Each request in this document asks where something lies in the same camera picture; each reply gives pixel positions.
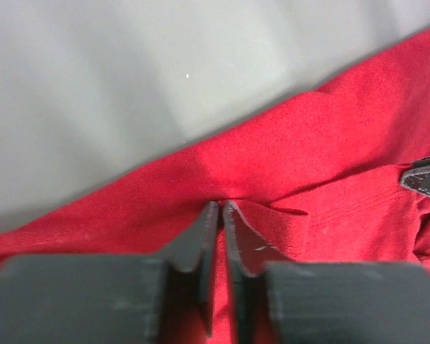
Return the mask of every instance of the gray surface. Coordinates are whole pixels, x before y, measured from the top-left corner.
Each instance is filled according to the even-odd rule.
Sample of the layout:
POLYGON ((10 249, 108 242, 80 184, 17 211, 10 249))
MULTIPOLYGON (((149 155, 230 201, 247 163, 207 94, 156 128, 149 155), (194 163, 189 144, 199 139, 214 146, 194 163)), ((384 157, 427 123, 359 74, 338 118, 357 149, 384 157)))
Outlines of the gray surface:
POLYGON ((430 26, 430 0, 0 0, 0 231, 430 26))

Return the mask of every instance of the red cloth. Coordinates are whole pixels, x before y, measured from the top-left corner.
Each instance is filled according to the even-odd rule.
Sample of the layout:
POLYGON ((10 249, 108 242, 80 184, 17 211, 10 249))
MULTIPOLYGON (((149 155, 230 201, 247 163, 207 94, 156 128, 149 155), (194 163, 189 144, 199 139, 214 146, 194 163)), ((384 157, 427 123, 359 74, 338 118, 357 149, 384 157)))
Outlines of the red cloth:
MULTIPOLYGON (((152 252, 210 200, 300 261, 408 260, 430 267, 430 199, 398 185, 430 155, 430 30, 214 138, 149 163, 20 229, 25 252, 152 252)), ((213 343, 229 342, 219 237, 213 343)))

